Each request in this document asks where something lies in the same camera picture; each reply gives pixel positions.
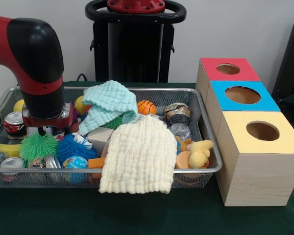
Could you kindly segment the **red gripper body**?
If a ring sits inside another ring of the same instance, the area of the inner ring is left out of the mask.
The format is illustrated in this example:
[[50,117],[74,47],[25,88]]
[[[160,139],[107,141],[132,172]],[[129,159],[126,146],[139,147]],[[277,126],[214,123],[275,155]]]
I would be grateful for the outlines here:
[[22,108],[23,122],[26,127],[42,127],[51,126],[56,128],[69,128],[73,123],[74,108],[71,103],[65,103],[60,115],[49,119],[38,119],[33,117],[26,105]]

